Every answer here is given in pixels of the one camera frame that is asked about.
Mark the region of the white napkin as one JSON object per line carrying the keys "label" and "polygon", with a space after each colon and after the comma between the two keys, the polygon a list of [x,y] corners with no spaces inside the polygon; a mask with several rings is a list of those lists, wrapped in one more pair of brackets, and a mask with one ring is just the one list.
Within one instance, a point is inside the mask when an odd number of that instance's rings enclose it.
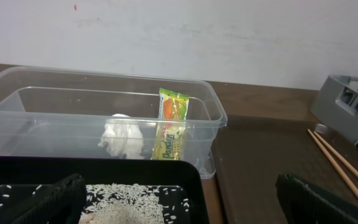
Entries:
{"label": "white napkin", "polygon": [[108,119],[104,125],[98,147],[105,147],[111,157],[120,159],[144,159],[144,137],[136,124],[114,123]]}

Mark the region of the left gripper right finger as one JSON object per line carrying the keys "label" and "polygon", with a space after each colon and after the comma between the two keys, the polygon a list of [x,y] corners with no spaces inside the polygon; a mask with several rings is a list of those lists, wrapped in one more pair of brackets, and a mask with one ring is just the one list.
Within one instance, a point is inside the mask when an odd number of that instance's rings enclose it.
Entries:
{"label": "left gripper right finger", "polygon": [[295,174],[280,174],[275,186],[288,223],[358,224],[357,206]]}

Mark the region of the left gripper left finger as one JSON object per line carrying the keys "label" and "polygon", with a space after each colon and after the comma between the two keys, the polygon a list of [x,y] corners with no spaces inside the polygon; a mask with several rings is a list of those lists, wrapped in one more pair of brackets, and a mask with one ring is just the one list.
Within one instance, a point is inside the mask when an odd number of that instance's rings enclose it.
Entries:
{"label": "left gripper left finger", "polygon": [[85,203],[85,180],[79,174],[47,185],[0,185],[0,224],[79,223]]}

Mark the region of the green orange snack wrapper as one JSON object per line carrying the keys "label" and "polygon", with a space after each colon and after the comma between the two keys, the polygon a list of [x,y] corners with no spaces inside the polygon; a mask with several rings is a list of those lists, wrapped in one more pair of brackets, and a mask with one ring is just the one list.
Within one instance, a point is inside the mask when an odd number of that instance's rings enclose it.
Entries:
{"label": "green orange snack wrapper", "polygon": [[159,97],[158,118],[162,122],[157,125],[152,159],[183,159],[189,96],[160,88]]}

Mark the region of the wooden chopstick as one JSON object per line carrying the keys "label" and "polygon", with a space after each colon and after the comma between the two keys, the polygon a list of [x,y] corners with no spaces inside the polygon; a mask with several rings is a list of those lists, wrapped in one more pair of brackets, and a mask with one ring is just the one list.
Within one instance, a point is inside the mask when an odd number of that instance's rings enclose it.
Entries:
{"label": "wooden chopstick", "polygon": [[324,140],[316,131],[313,134],[358,178],[358,170],[352,166],[340,153],[335,150],[326,140]]}
{"label": "wooden chopstick", "polygon": [[352,193],[357,197],[358,199],[358,188],[355,186],[355,184],[352,182],[352,180],[346,175],[346,173],[341,169],[339,164],[335,161],[335,159],[330,155],[328,150],[323,146],[323,144],[318,140],[318,138],[311,132],[310,129],[307,129],[310,136],[313,138],[315,143],[318,145],[318,147],[321,149],[323,154],[327,157],[329,162],[332,164],[332,166],[335,168],[337,173],[342,177],[343,181],[346,183],[346,185],[350,188]]}

